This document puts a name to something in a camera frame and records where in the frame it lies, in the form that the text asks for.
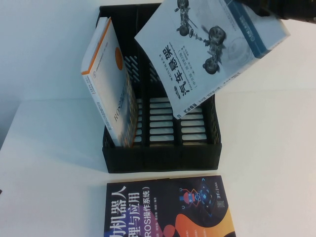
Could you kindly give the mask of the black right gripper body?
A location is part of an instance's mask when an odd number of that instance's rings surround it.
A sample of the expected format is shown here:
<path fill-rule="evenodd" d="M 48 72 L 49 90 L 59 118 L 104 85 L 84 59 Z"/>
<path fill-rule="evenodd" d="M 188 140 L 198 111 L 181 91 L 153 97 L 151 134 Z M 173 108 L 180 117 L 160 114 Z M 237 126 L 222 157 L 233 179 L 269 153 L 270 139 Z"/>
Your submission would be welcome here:
<path fill-rule="evenodd" d="M 315 0 L 284 0 L 282 13 L 285 19 L 315 22 L 316 1 Z"/>

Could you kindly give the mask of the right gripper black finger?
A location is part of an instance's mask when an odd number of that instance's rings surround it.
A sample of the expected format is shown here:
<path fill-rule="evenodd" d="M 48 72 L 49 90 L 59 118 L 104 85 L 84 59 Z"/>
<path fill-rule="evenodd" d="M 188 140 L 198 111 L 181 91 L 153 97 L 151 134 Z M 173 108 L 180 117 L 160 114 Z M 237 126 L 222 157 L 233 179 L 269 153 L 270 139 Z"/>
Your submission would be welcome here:
<path fill-rule="evenodd" d="M 251 8 L 258 16 L 276 16 L 281 18 L 278 0 L 237 0 Z"/>

